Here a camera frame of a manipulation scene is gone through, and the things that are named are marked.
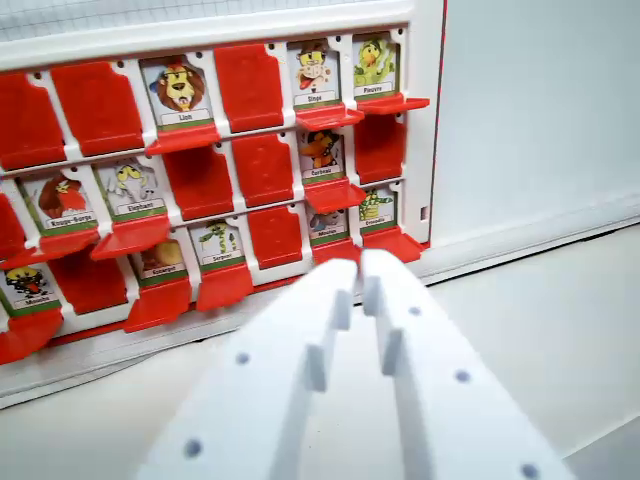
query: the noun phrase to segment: monkey card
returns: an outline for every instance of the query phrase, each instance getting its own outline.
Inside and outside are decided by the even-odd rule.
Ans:
[[[95,167],[95,176],[111,218],[116,222],[167,211],[155,172],[141,165],[136,157],[100,163]]]
[[[185,55],[141,60],[140,66],[158,130],[213,122],[204,73]]]
[[[340,209],[323,215],[316,213],[308,204],[305,210],[309,226],[309,243],[312,247],[335,242],[349,236],[347,210]]]
[[[2,272],[0,303],[10,317],[42,312],[60,306],[51,279],[41,265],[18,267]]]
[[[340,59],[326,39],[290,43],[287,61],[294,108],[340,103]]]
[[[353,37],[353,96],[356,99],[384,97],[399,91],[400,46],[388,33]]]
[[[342,137],[331,130],[298,132],[298,155],[302,183],[344,177]]]
[[[44,236],[98,225],[82,184],[62,172],[19,179],[18,189]]]
[[[130,257],[141,287],[188,275],[177,240],[166,240]]]
[[[358,207],[360,233],[394,227],[397,220],[397,194],[389,187],[365,190],[367,196]]]
[[[245,261],[240,231],[224,221],[190,228],[189,235],[202,272]]]

